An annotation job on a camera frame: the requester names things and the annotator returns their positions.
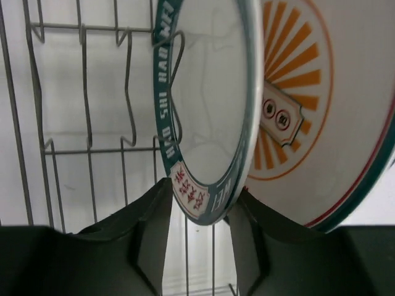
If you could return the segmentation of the teal rimmed lettered plate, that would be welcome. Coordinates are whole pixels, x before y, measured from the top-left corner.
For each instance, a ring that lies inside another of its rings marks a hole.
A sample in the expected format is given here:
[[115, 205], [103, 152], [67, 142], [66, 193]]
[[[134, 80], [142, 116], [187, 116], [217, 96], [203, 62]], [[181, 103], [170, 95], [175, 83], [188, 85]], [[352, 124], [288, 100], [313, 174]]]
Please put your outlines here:
[[263, 97], [260, 1], [159, 1], [153, 91], [160, 153], [175, 199], [208, 226], [236, 202]]

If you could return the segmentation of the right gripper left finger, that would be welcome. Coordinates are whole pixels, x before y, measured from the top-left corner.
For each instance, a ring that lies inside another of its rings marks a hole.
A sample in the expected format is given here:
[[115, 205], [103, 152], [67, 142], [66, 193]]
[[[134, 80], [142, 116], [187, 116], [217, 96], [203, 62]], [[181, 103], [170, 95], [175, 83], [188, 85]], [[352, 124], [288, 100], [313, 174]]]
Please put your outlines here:
[[2, 295], [160, 295], [172, 182], [76, 234], [1, 228]]

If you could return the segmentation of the orange sunburst pattern plate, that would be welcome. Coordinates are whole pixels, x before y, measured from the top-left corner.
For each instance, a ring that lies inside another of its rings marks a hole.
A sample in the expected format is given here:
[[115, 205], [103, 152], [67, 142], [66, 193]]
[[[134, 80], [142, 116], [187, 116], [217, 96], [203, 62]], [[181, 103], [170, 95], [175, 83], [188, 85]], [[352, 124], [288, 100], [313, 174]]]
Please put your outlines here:
[[264, 93], [246, 188], [330, 232], [394, 160], [394, 2], [261, 6]]

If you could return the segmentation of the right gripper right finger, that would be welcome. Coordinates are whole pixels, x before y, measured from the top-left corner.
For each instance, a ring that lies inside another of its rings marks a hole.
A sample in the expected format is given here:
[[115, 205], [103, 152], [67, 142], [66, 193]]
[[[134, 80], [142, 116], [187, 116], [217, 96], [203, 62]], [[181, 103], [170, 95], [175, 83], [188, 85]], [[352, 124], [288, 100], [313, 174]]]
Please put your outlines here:
[[393, 295], [394, 227], [301, 226], [242, 190], [228, 212], [241, 295]]

